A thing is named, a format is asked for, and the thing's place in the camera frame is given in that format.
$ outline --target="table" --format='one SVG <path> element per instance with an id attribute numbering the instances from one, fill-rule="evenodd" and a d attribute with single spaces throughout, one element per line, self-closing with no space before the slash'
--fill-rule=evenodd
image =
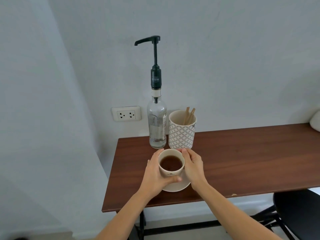
<path id="1" fill-rule="evenodd" d="M 320 133 L 308 123 L 197 132 L 192 149 L 202 157 L 208 183 L 227 198 L 320 186 Z M 102 212 L 126 204 L 155 151 L 149 137 L 118 140 Z M 146 207 L 201 200 L 189 185 L 162 191 Z"/>

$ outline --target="left hand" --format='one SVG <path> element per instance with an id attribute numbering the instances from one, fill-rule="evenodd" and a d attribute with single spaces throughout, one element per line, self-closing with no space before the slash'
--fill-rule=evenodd
<path id="1" fill-rule="evenodd" d="M 148 197 L 148 200 L 151 200 L 158 195 L 168 184 L 182 181 L 182 178 L 179 176 L 163 178 L 160 175 L 158 157 L 163 150 L 164 149 L 157 150 L 151 157 L 151 160 L 148 160 L 143 180 L 139 188 L 139 191 L 145 194 Z"/>

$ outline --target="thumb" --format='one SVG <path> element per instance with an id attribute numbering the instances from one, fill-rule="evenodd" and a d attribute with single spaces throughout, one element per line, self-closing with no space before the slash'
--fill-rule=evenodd
<path id="1" fill-rule="evenodd" d="M 186 150 L 186 148 L 183 148 L 181 150 L 181 153 L 182 153 L 182 156 L 185 160 L 185 163 L 190 163 L 191 162 L 190 155 L 189 155 L 188 151 Z"/>
<path id="2" fill-rule="evenodd" d="M 179 176 L 171 176 L 171 177 L 166 177 L 163 179 L 164 185 L 167 186 L 168 184 L 172 183 L 178 183 L 181 182 L 182 178 Z"/>

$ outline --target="saucer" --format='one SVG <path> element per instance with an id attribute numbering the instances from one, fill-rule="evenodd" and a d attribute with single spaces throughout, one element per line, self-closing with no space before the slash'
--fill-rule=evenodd
<path id="1" fill-rule="evenodd" d="M 184 190 L 188 185 L 190 184 L 189 179 L 187 178 L 187 175 L 185 171 L 182 171 L 182 174 L 180 175 L 182 177 L 182 181 L 178 183 L 172 183 L 164 187 L 162 190 L 167 191 L 167 192 L 178 192 L 181 190 Z"/>

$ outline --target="electrical outlet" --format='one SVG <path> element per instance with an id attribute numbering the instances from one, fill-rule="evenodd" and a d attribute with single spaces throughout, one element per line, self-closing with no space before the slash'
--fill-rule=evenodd
<path id="1" fill-rule="evenodd" d="M 141 110 L 139 106 L 113 107 L 111 111 L 115 121 L 141 120 Z"/>

